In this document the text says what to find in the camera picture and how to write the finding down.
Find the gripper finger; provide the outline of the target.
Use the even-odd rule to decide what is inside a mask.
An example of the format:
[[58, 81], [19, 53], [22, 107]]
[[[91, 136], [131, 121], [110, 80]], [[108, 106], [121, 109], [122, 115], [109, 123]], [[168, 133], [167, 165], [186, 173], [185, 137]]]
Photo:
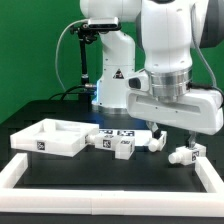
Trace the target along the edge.
[[195, 131], [189, 131], [189, 135], [190, 135], [188, 139], [189, 148], [193, 149], [196, 144], [197, 133]]
[[147, 127], [150, 129], [150, 131], [152, 132], [152, 137], [158, 139], [160, 136], [160, 131], [159, 128], [157, 126], [157, 124], [155, 122], [147, 122]]

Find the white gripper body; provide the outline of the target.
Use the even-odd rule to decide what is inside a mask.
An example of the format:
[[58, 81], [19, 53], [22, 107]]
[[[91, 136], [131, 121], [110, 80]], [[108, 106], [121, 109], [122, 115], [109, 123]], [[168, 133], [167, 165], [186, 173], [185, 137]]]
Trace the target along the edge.
[[224, 124], [222, 96], [214, 90], [191, 89], [176, 102], [162, 102], [149, 93], [149, 78], [144, 70], [127, 80], [127, 111], [131, 117], [214, 135]]

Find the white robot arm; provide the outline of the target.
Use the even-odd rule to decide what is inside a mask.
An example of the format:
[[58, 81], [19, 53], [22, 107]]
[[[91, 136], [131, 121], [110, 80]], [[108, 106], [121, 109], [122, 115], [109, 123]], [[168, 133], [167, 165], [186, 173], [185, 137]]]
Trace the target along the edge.
[[213, 135], [223, 126], [216, 84], [192, 83], [192, 48], [224, 40], [224, 0], [80, 0], [100, 33], [104, 72], [93, 108]]

